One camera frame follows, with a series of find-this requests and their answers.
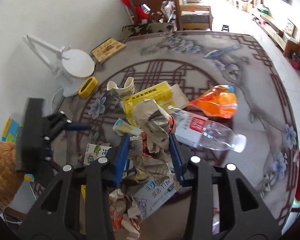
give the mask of red bag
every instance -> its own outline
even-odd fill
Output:
[[[130,11],[133,11],[132,10],[132,4],[130,3],[130,0],[121,0],[121,1],[123,2],[123,4],[125,6],[127,6],[130,9]],[[149,19],[149,15],[144,13],[140,6],[136,6],[136,12],[137,12],[140,20]],[[133,18],[133,21],[134,21],[135,24],[137,24],[136,17]]]

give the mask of crumpled paper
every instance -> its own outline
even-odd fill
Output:
[[[143,132],[140,136],[130,137],[128,158],[160,185],[172,175],[169,134],[176,130],[175,121],[153,99],[141,101],[133,108],[132,115]]]
[[[144,99],[132,109],[135,122],[147,135],[150,153],[159,152],[160,148],[169,150],[169,133],[176,130],[173,117],[164,111],[153,99]]]
[[[131,195],[124,195],[121,189],[116,189],[109,194],[110,218],[112,229],[117,232],[121,228],[129,231],[128,240],[138,240],[142,222],[141,211]]]
[[[121,228],[121,221],[124,212],[127,209],[126,200],[121,189],[116,189],[109,194],[109,200],[112,202],[109,207],[112,229],[117,232]]]

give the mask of round table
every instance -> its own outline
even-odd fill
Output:
[[[106,85],[110,80],[123,86],[127,77],[132,76],[136,92],[163,81],[170,85],[178,83],[189,100],[217,84],[231,84],[235,87],[238,109],[232,120],[223,122],[235,133],[247,137],[245,150],[242,153],[192,150],[211,165],[234,163],[263,198],[279,226],[284,225],[298,177],[296,125],[274,65],[252,36],[181,31],[131,37],[126,48],[109,58],[103,69],[94,73],[100,85],[91,97],[67,98],[60,107],[73,116],[73,121],[92,125],[91,131],[68,133],[67,163],[75,165],[88,143],[119,144],[120,137],[113,133],[112,127],[118,118],[125,119],[125,115],[115,99],[106,98],[105,111],[101,106],[95,120],[89,115],[90,104],[96,99],[101,104],[104,101],[101,99],[107,95]],[[188,202],[180,200],[170,206],[173,205],[177,208],[163,212],[169,220],[165,230],[171,232],[176,227],[171,223],[172,216],[180,216],[184,222],[175,222],[181,223],[178,228],[185,226]],[[148,221],[158,227],[165,223],[161,210],[169,208],[166,206],[145,220],[144,226],[141,224],[141,237]]]

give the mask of bottle cap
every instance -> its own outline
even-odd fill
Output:
[[[232,150],[234,150],[235,152],[240,153],[246,147],[246,143],[247,143],[247,138],[244,135],[235,134],[234,137],[233,137],[233,141],[232,141],[232,145],[234,145]]]

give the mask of tv cabinet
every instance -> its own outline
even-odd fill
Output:
[[[256,8],[253,9],[252,15],[257,17],[261,22],[266,22],[265,24],[257,22],[257,24],[283,50],[284,57],[291,57],[293,52],[299,52],[299,43],[290,40],[290,37],[283,31],[285,23],[282,24],[276,21]]]

